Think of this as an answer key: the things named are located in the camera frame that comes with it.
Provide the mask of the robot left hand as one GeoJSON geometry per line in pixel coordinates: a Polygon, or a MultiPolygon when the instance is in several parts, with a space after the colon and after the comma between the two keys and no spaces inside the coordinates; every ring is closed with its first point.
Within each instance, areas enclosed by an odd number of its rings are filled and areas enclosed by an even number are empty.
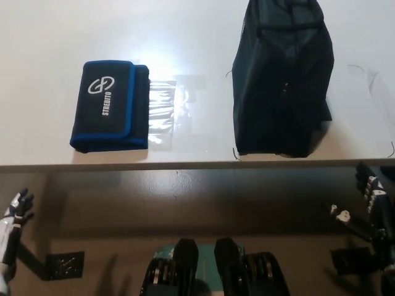
{"type": "Polygon", "coordinates": [[[17,250],[24,225],[33,217],[34,195],[24,188],[16,194],[1,217],[1,264],[12,267],[17,258],[17,250]]]}

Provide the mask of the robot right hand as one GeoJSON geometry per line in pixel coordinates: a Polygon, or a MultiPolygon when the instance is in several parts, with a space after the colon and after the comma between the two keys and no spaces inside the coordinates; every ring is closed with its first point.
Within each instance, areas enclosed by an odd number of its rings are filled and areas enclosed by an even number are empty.
{"type": "Polygon", "coordinates": [[[367,217],[359,218],[349,210],[332,204],[328,212],[338,224],[352,234],[372,244],[334,250],[333,263],[339,275],[367,274],[380,270],[394,274],[394,205],[377,175],[363,162],[356,166],[357,188],[367,209],[367,217]]]}

